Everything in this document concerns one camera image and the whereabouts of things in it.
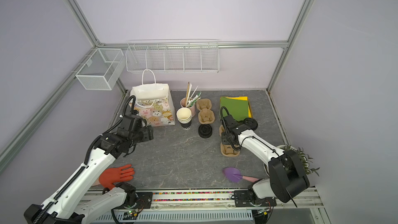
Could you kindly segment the brown pulp cup carrier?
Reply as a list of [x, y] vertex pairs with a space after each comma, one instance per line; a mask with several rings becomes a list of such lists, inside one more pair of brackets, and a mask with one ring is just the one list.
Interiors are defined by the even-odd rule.
[[227, 143], [225, 138], [225, 129], [222, 125], [219, 128], [219, 135], [221, 137], [220, 149], [222, 155], [226, 157], [237, 157], [240, 154], [240, 151], [234, 150], [232, 145]]

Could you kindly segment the cartoon animal paper gift bag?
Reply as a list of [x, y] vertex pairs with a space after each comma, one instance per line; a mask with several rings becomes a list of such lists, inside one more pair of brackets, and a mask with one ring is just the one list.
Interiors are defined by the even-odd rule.
[[153, 83], [142, 82], [134, 86], [130, 91], [136, 100], [130, 102], [133, 110], [138, 111], [139, 116], [147, 120], [154, 127], [175, 125], [175, 108], [168, 84], [158, 83], [156, 78]]

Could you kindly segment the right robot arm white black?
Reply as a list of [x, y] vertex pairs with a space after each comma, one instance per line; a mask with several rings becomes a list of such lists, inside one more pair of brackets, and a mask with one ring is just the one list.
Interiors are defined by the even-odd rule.
[[237, 121], [224, 106], [220, 117], [224, 128], [222, 143], [234, 151], [249, 150], [263, 162], [267, 172], [267, 179], [256, 180], [248, 187], [248, 201], [252, 205], [258, 206], [271, 197], [287, 203], [310, 187], [304, 164], [295, 150], [283, 150], [259, 137], [254, 119]]

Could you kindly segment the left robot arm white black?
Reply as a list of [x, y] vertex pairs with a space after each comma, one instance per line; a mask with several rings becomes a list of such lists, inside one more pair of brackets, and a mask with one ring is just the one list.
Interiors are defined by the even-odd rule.
[[120, 156], [135, 151], [138, 143], [153, 140], [153, 127], [134, 110], [130, 96], [117, 123], [100, 134], [89, 146], [85, 159], [73, 175], [42, 204], [32, 204], [24, 213], [29, 224], [89, 224], [117, 207], [144, 208], [136, 188], [128, 182], [131, 167], [120, 168], [122, 179], [107, 186], [108, 191], [79, 206], [95, 181], [107, 175], [107, 168]]

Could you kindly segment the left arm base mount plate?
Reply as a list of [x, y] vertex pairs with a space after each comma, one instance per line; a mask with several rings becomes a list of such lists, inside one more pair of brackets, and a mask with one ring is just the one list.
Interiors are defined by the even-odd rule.
[[124, 203], [116, 209], [148, 209], [151, 207], [153, 192], [136, 192], [128, 194]]

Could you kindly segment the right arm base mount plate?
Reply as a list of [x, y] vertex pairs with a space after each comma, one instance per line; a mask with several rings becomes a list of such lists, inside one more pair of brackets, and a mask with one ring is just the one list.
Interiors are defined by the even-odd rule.
[[236, 190], [233, 192], [231, 199], [236, 207], [275, 207], [277, 205], [275, 198], [266, 197], [259, 199], [250, 190]]

